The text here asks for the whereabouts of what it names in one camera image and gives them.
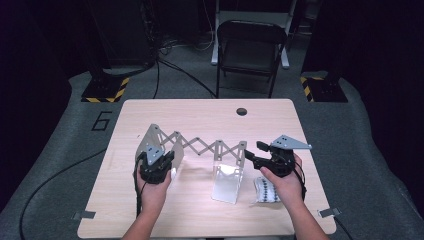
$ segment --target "table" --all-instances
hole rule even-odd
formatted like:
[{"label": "table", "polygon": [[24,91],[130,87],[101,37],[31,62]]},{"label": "table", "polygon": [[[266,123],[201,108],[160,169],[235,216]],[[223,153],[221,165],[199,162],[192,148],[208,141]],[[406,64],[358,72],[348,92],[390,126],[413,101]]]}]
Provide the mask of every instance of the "table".
[{"label": "table", "polygon": [[[245,108],[247,114],[236,113]],[[121,110],[86,211],[78,228],[81,238],[120,238],[136,217],[132,171],[135,152],[154,123],[165,133],[180,132],[186,139],[206,143],[222,139],[228,146],[247,141],[259,157],[269,153],[256,141],[271,143],[282,134],[307,142],[293,102],[288,99],[168,99],[127,100]],[[329,208],[310,150],[295,150],[303,159],[305,203],[327,234],[334,233],[333,218],[317,210]],[[236,204],[211,199],[213,153],[198,156],[188,148],[168,189],[152,237],[230,237],[289,235],[294,230],[281,203],[255,203],[253,180],[261,173],[246,160]]]},{"label": "table", "polygon": [[[216,0],[216,12],[215,12],[215,33],[218,32],[218,26],[220,23],[227,20],[244,20],[244,21],[254,21],[254,22],[267,22],[279,25],[282,28],[285,28],[287,36],[289,35],[291,22],[294,15],[294,10],[296,7],[297,0],[292,0],[290,5],[290,11],[286,13],[278,12],[245,12],[245,11],[221,11],[219,8],[219,0]],[[212,52],[211,64],[216,65],[218,63],[218,41],[214,43],[214,48]],[[281,65],[284,69],[290,67],[289,60],[287,57],[286,48],[283,49],[281,53]]]}]

